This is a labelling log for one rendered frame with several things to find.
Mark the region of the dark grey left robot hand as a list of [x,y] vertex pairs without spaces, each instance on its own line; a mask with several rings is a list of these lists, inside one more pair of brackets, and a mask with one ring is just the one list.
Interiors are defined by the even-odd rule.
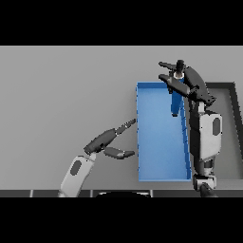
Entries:
[[98,137],[92,140],[85,148],[84,151],[91,156],[93,153],[103,152],[106,156],[113,159],[126,159],[135,155],[134,151],[123,151],[118,148],[109,147],[109,144],[128,129],[132,124],[136,122],[135,119],[128,121],[118,127],[117,129],[112,128],[105,130]]

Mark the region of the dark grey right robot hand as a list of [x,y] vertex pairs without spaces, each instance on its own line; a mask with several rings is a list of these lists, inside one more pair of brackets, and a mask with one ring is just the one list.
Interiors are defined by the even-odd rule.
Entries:
[[203,102],[207,107],[211,106],[215,97],[212,96],[200,75],[190,66],[178,60],[175,65],[159,62],[161,67],[169,70],[169,74],[159,74],[159,79],[167,84],[170,92],[177,92],[181,96],[193,102]]

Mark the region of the blue pipe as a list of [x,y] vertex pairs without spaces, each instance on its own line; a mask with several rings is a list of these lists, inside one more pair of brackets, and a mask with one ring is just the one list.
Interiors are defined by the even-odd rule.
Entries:
[[[173,73],[173,76],[175,79],[179,80],[181,83],[184,82],[183,69],[184,69],[184,61],[178,60],[177,64],[176,64],[176,71]],[[172,93],[171,113],[172,113],[173,117],[176,117],[178,115],[182,97],[176,91],[171,91],[171,93]]]

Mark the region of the blue bin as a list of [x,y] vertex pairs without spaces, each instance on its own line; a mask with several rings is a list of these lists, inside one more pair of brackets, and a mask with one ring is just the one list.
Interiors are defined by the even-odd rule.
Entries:
[[139,181],[192,179],[184,100],[172,116],[172,96],[163,82],[137,82]]

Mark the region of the dark grey bin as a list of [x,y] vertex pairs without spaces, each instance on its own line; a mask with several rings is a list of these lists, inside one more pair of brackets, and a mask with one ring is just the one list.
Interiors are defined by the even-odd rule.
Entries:
[[216,101],[210,110],[222,115],[222,148],[215,158],[217,179],[243,179],[243,124],[234,83],[206,83]]

